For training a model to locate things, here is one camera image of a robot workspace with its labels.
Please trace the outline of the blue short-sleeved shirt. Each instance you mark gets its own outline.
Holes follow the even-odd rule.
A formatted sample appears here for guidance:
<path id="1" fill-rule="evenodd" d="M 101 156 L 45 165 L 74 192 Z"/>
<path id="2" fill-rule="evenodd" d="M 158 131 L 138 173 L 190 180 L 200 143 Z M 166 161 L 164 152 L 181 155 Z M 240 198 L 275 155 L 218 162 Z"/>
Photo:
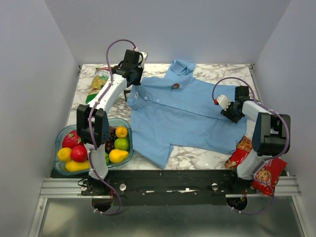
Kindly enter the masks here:
<path id="1" fill-rule="evenodd" d="M 174 146 L 232 154 L 246 134 L 243 118 L 237 124 L 212 102 L 211 93 L 233 99 L 235 87 L 214 86 L 194 78 L 195 65 L 175 60 L 163 78 L 143 78 L 127 100 L 135 151 L 165 168 Z M 172 85 L 179 83 L 178 89 Z"/>

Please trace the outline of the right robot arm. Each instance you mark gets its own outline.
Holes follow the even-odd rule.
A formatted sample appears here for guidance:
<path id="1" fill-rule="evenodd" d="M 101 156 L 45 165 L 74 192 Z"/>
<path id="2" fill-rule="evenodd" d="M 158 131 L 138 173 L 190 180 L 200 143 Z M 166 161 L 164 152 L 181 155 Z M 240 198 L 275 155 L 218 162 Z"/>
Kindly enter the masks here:
<path id="1" fill-rule="evenodd" d="M 267 109 L 260 102 L 251 99 L 247 86 L 235 88 L 234 100 L 219 95 L 215 102 L 221 106 L 221 114 L 235 124 L 244 117 L 255 122 L 252 150 L 237 166 L 238 176 L 227 181 L 228 190 L 237 194 L 245 188 L 244 180 L 254 179 L 268 161 L 289 151 L 291 117 Z"/>

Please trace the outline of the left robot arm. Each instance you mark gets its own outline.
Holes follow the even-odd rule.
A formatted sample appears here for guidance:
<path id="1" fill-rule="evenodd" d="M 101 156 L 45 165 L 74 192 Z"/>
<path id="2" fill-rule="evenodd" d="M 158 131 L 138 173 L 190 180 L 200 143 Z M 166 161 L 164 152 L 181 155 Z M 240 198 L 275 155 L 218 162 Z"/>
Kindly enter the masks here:
<path id="1" fill-rule="evenodd" d="M 105 180 L 108 174 L 105 143 L 110 135 L 108 112 L 127 87 L 140 84 L 147 58 L 146 52 L 126 50 L 124 59 L 113 68 L 109 67 L 109 79 L 96 97 L 77 107 L 77 134 L 87 150 L 89 176 L 96 179 L 92 188 L 99 195 L 106 194 L 110 187 Z"/>

